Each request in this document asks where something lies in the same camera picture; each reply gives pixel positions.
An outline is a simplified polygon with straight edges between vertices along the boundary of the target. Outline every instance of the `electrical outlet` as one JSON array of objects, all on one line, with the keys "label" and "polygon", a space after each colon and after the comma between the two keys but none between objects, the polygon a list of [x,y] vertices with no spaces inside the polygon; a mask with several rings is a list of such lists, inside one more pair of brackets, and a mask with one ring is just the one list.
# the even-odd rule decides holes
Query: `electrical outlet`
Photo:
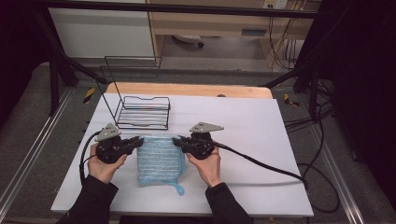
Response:
[{"label": "electrical outlet", "polygon": [[285,9],[287,3],[288,0],[276,0],[276,3],[274,4],[274,8]]},{"label": "electrical outlet", "polygon": [[276,0],[265,0],[262,8],[275,8]]}]

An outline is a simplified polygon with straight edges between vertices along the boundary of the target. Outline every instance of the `folded towel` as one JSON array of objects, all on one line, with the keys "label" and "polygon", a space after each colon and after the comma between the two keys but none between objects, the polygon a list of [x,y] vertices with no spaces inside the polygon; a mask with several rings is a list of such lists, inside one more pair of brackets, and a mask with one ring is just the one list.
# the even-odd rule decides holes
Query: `folded towel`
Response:
[{"label": "folded towel", "polygon": [[137,149],[137,168],[141,186],[166,184],[176,188],[179,195],[184,189],[177,180],[186,169],[186,159],[169,135],[145,135],[142,147]]}]

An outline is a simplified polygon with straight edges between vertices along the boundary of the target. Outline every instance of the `person's right hand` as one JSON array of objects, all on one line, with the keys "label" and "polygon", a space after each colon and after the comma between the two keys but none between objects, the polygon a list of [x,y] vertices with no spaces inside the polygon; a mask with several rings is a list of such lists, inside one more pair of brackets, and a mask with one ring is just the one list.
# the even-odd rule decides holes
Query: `person's right hand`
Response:
[{"label": "person's right hand", "polygon": [[197,167],[199,175],[210,188],[213,188],[217,184],[221,183],[220,154],[218,147],[215,147],[210,156],[204,160],[195,159],[195,157],[190,153],[187,153],[187,158],[189,159],[189,162]]}]

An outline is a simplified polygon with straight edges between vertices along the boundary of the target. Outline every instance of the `white table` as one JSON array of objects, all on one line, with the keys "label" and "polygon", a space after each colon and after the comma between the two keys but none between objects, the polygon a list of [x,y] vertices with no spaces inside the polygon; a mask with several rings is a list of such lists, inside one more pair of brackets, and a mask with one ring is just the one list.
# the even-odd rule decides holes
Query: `white table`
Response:
[{"label": "white table", "polygon": [[[224,145],[276,168],[299,174],[280,112],[273,99],[228,98],[167,95],[171,101],[168,131],[122,131],[121,138],[143,134],[180,134],[199,121],[223,126],[212,138]],[[106,93],[110,106],[120,97]],[[80,192],[78,164],[85,142],[94,132],[113,122],[100,100],[70,169],[51,207],[66,212]],[[221,179],[236,200],[252,217],[311,217],[313,211],[299,180],[265,170],[225,149],[220,150]],[[179,196],[172,186],[139,187],[136,152],[116,172],[112,183],[120,190],[110,210],[124,215],[209,216],[206,185],[196,168],[187,170],[178,183],[185,194]]]}]

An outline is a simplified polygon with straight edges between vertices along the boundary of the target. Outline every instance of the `white wall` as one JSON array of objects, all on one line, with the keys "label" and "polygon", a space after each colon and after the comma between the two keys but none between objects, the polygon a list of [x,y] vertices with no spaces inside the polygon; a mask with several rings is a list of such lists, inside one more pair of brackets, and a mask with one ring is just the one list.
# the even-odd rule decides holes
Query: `white wall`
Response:
[{"label": "white wall", "polygon": [[[101,1],[145,3],[145,0],[95,0]],[[50,8],[49,12],[70,57],[154,56],[147,12],[63,8]]]}]

